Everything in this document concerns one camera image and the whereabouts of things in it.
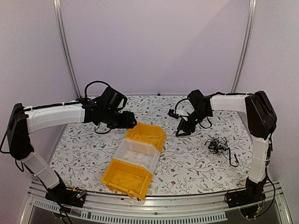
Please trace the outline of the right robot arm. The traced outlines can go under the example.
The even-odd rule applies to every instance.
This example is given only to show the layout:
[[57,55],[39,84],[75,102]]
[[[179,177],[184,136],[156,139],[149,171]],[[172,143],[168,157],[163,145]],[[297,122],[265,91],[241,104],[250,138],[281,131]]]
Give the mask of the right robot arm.
[[272,134],[277,125],[277,116],[264,91],[255,93],[222,93],[208,96],[194,90],[186,98],[194,111],[190,114],[170,109],[168,115],[181,118],[176,136],[194,133],[197,124],[213,116],[214,111],[243,112],[247,117],[249,133],[253,144],[252,164],[246,179],[245,190],[228,193],[229,203],[254,203],[264,200],[263,187],[268,179],[267,167],[271,160]]

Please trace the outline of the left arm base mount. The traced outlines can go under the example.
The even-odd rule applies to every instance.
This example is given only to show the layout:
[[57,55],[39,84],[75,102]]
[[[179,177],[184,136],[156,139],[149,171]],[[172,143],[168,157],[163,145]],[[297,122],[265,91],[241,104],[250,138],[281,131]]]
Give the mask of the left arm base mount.
[[56,186],[47,190],[45,198],[57,204],[82,208],[86,199],[86,191],[79,188],[69,189]]

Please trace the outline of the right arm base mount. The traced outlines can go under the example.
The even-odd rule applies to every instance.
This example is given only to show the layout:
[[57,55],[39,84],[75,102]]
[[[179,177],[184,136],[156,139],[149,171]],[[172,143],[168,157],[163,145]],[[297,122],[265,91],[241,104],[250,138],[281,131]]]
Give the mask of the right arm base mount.
[[262,209],[265,205],[265,199],[263,187],[257,191],[251,187],[244,190],[229,190],[224,196],[224,201],[228,207],[239,207],[240,214],[247,220],[263,215]]

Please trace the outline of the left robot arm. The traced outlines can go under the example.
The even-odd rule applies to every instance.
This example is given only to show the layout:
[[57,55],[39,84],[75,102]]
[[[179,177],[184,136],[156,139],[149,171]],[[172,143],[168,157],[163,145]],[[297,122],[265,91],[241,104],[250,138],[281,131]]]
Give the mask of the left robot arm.
[[84,97],[66,103],[24,107],[14,105],[3,140],[8,142],[7,154],[36,176],[47,190],[53,201],[65,203],[77,198],[82,200],[80,190],[66,187],[58,173],[51,169],[45,160],[35,153],[29,135],[49,127],[70,123],[106,124],[109,130],[131,129],[137,121],[134,113],[124,111],[127,97],[109,84],[103,93],[95,98]]

